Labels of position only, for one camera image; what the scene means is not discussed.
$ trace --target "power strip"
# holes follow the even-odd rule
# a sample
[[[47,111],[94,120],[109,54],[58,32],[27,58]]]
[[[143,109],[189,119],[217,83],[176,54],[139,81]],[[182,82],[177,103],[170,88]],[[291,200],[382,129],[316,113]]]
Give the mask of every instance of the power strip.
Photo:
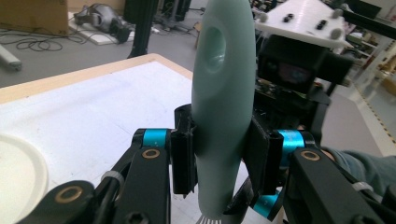
[[[22,62],[1,45],[0,45],[0,61],[3,61],[9,67],[17,71],[21,71],[22,69]]]

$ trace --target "green brush handle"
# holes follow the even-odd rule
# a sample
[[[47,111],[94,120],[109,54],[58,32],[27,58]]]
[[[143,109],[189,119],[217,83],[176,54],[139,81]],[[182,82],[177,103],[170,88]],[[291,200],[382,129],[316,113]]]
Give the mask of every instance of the green brush handle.
[[[220,219],[233,197],[255,82],[255,37],[246,0],[210,0],[192,81],[191,114],[201,212]]]

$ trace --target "gray sleeve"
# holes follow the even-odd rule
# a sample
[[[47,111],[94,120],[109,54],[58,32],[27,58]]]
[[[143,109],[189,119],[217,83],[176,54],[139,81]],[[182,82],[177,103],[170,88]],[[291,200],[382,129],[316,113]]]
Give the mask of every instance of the gray sleeve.
[[[383,196],[387,186],[396,184],[396,157],[379,158],[357,151],[338,151],[325,148],[347,172],[371,185]]]

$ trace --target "white plate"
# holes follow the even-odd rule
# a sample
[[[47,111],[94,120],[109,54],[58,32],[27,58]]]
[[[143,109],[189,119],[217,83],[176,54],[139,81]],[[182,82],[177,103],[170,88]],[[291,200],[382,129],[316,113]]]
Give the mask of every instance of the white plate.
[[[47,165],[32,145],[0,134],[0,223],[28,215],[47,192]]]

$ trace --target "table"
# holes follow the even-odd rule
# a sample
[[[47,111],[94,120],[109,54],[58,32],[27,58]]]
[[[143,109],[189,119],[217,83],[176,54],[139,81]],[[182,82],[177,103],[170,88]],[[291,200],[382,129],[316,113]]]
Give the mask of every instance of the table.
[[[0,89],[0,133],[40,150],[49,189],[75,179],[97,185],[137,128],[173,128],[174,109],[191,102],[191,78],[187,69],[149,54],[6,87]],[[241,165],[237,183],[247,175]],[[171,198],[172,223],[198,220],[197,193]],[[265,219],[249,210],[244,223],[259,222]]]

